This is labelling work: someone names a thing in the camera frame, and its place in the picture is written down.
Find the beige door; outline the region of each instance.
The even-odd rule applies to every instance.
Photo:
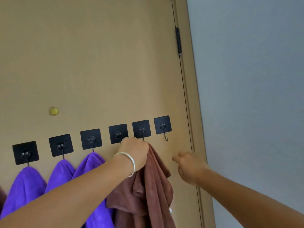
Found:
[[[70,134],[75,167],[91,152],[80,132],[100,128],[106,160],[117,150],[108,127],[148,119],[150,142],[170,169],[177,227],[201,227],[196,188],[171,161],[191,150],[171,0],[0,0],[0,185],[18,172],[12,145],[36,141],[30,165],[48,180],[61,156],[48,138]],[[56,116],[49,108],[59,108]],[[172,132],[153,119],[169,115]]]

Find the gold door stopper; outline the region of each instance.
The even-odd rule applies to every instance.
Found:
[[[56,115],[56,114],[58,114],[58,112],[59,112],[59,109],[56,107],[52,107],[50,109],[50,115]]]

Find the silver bangle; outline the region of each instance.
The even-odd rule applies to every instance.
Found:
[[[127,157],[132,161],[132,164],[133,164],[133,172],[132,172],[132,174],[131,174],[130,176],[128,176],[128,177],[132,177],[133,174],[135,173],[135,162],[134,162],[133,158],[131,157],[131,155],[129,155],[128,153],[125,153],[125,152],[121,152],[121,153],[117,153],[117,154],[123,154],[123,155],[127,156]]]

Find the wall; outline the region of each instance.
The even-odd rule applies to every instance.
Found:
[[[188,0],[211,168],[304,213],[304,0]],[[241,225],[215,200],[217,228]]]

